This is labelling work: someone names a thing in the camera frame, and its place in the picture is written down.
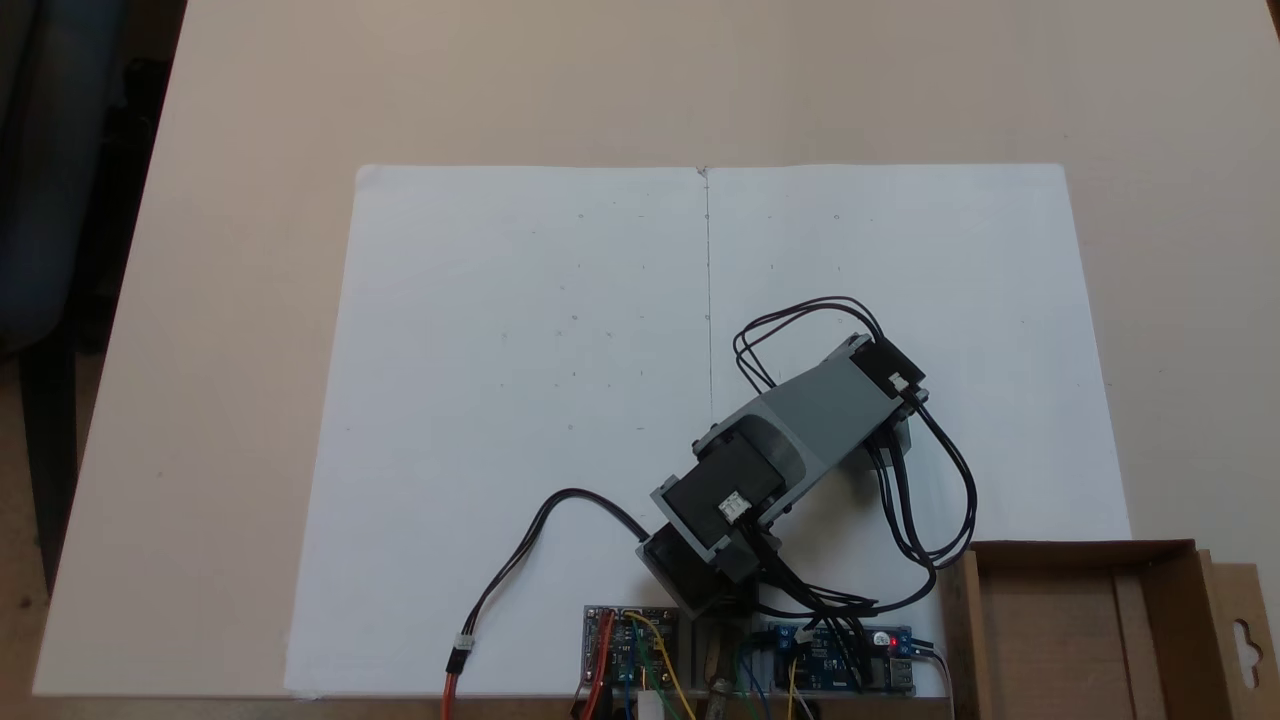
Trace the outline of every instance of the table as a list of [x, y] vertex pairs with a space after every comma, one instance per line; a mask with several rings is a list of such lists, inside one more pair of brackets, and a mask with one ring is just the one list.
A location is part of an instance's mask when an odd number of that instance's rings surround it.
[[37, 693], [280, 696], [357, 167], [1062, 161], [1138, 537], [1261, 564], [1261, 0], [193, 0]]

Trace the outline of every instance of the cardboard box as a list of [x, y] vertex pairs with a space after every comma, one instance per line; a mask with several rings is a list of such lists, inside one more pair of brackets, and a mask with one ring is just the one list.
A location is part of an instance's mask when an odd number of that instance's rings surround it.
[[1257, 569], [1193, 541], [975, 542], [940, 587], [956, 717], [1280, 716]]

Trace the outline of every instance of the orange wire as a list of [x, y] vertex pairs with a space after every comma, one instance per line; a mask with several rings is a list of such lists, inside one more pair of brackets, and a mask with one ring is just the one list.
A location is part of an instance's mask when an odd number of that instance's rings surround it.
[[595, 652], [595, 678], [591, 682], [591, 694], [586, 696], [586, 707], [584, 707], [581, 715], [582, 720], [591, 720], [595, 712], [595, 703], [600, 701], [600, 688], [604, 683], [604, 664], [609, 657], [609, 638], [613, 635], [613, 611], [605, 610], [605, 612], [608, 612], [608, 616], [600, 619], [600, 647]]
[[453, 693], [458, 689], [458, 676], [449, 673], [444, 676], [444, 698], [440, 700], [440, 720], [453, 717]]

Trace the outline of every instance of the power module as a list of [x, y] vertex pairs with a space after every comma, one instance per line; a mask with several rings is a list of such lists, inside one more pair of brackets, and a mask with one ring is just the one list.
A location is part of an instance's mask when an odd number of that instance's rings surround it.
[[[773, 651], [773, 687], [781, 692], [787, 691], [794, 662], [799, 692], [855, 692], [854, 676], [840, 657], [831, 630], [818, 625], [810, 630], [809, 642], [796, 642], [796, 633], [803, 633], [803, 628], [781, 623], [769, 625], [769, 630], [777, 635], [777, 648]], [[872, 648], [872, 678], [863, 692], [914, 694], [911, 657], [915, 646], [911, 641], [911, 628], [868, 625], [865, 629], [867, 644]]]

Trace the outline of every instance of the white board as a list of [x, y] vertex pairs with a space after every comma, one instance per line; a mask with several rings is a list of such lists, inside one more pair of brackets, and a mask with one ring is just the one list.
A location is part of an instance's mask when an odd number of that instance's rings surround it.
[[[1129, 537], [1059, 167], [365, 168], [285, 687], [438, 694], [543, 498], [585, 487], [660, 527], [649, 492], [750, 397], [731, 336], [818, 295], [869, 304], [928, 373], [978, 475], [979, 538]], [[762, 356], [790, 377], [855, 329], [806, 318]], [[913, 430], [937, 542], [960, 484]], [[865, 478], [827, 478], [776, 529], [812, 582], [888, 601], [920, 579]], [[584, 605], [669, 602], [634, 548], [562, 505], [483, 615], [460, 694], [571, 694]], [[933, 597], [886, 620], [942, 635]]]

